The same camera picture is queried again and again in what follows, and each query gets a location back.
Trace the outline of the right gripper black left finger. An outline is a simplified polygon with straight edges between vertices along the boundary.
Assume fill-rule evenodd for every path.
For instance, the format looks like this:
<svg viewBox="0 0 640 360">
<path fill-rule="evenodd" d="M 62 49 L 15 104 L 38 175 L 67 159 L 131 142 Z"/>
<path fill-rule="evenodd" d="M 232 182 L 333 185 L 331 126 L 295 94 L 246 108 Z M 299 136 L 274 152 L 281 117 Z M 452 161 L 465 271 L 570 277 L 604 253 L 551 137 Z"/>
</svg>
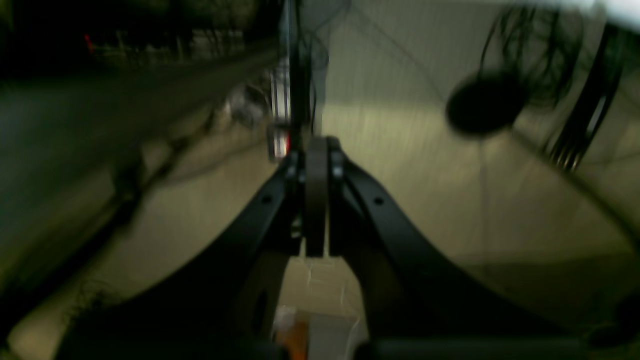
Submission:
<svg viewBox="0 0 640 360">
<path fill-rule="evenodd" d="M 57 360 L 287 360 L 271 340 L 282 278 L 318 255 L 318 137 L 291 150 L 210 246 L 134 298 L 83 316 Z"/>
</svg>

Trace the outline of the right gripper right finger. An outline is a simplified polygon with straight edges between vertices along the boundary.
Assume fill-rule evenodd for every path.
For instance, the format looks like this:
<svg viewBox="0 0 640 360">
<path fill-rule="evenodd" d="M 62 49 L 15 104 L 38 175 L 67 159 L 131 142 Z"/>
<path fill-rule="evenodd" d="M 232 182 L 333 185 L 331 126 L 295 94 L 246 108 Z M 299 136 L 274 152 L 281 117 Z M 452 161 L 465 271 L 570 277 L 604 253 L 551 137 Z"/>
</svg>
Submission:
<svg viewBox="0 0 640 360">
<path fill-rule="evenodd" d="M 386 189 L 317 141 L 327 249 L 354 272 L 368 340 L 355 360 L 584 360 L 573 333 L 485 287 L 421 234 Z"/>
</svg>

